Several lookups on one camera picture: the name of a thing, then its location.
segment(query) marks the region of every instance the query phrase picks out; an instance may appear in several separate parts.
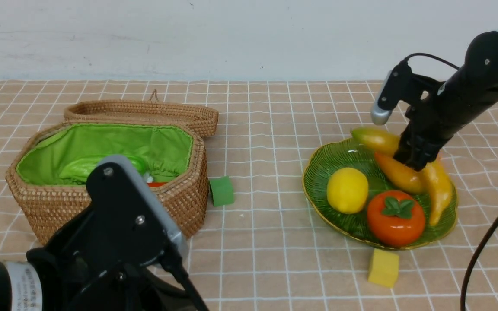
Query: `label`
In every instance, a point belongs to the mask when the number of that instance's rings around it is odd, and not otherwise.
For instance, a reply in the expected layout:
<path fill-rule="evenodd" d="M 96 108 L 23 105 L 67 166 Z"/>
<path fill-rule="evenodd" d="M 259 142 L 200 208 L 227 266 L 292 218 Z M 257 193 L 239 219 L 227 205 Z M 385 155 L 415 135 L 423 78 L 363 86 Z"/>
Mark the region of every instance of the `label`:
<path fill-rule="evenodd" d="M 441 95 L 441 93 L 443 93 L 443 91 L 445 90 L 445 84 L 447 84 L 447 81 L 445 81 L 445 83 L 443 83 L 443 85 L 441 85 L 441 87 L 439 87 L 439 90 L 437 90 L 437 96 Z"/>
<path fill-rule="evenodd" d="M 12 290 L 11 311 L 42 311 L 43 293 L 38 272 L 28 262 L 4 262 Z"/>

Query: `grid pattern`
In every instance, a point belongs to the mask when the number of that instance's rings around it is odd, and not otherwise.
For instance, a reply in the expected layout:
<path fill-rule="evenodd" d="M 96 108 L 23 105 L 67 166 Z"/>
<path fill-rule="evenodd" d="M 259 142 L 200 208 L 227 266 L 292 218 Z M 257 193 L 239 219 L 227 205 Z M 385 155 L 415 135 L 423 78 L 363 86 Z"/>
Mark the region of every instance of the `grid pattern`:
<path fill-rule="evenodd" d="M 209 175 L 230 176 L 236 202 L 209 206 L 186 259 L 211 310 L 456 311 L 468 261 L 498 214 L 498 105 L 443 151 L 460 195 L 459 225 L 441 242 L 401 252 L 393 289 L 367 283 L 372 249 L 330 229 L 302 192 L 312 152 L 371 125 L 380 87 L 375 81 L 0 81 L 0 259 L 22 260 L 38 245 L 4 181 L 27 139 L 62 120 L 67 105 L 148 99 L 156 89 L 161 101 L 220 112 L 217 134 L 206 138 Z M 403 130 L 404 110 L 387 130 Z M 468 303 L 471 311 L 498 311 L 498 230 L 472 274 Z"/>

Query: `fake persimmon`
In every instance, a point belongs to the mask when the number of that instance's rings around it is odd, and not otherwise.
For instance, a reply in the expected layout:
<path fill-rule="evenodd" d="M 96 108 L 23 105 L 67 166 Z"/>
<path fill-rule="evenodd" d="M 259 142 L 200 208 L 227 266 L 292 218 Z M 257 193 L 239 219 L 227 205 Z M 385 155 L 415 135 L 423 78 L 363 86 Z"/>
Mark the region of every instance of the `fake persimmon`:
<path fill-rule="evenodd" d="M 388 190 L 373 197 L 366 211 L 372 234 L 382 243 L 402 248 L 420 238 L 425 229 L 421 205 L 409 194 Z"/>
<path fill-rule="evenodd" d="M 164 185 L 166 185 L 166 183 L 147 183 L 147 185 L 148 185 L 150 188 L 153 188 L 153 187 L 160 187 L 160 186 L 164 186 Z"/>

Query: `screw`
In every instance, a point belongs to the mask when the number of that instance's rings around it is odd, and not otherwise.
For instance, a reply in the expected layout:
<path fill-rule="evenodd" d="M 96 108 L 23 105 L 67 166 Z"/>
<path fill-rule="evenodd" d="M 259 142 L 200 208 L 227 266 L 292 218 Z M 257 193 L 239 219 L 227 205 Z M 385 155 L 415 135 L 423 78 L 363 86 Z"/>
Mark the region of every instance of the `screw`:
<path fill-rule="evenodd" d="M 114 171 L 111 167 L 103 169 L 103 174 L 107 177 L 111 177 L 113 175 Z"/>
<path fill-rule="evenodd" d="M 136 225 L 142 225 L 145 222 L 145 216 L 140 215 L 136 217 Z"/>

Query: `yellow lemon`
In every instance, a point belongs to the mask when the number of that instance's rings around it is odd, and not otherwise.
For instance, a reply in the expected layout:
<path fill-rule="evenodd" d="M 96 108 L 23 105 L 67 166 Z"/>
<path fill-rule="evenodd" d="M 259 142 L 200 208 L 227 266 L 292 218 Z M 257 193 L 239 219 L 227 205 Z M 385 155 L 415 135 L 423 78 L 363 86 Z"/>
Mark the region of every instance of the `yellow lemon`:
<path fill-rule="evenodd" d="M 330 206 L 340 213 L 358 213 L 368 198 L 368 180 L 357 169 L 339 169 L 328 180 L 326 196 Z"/>

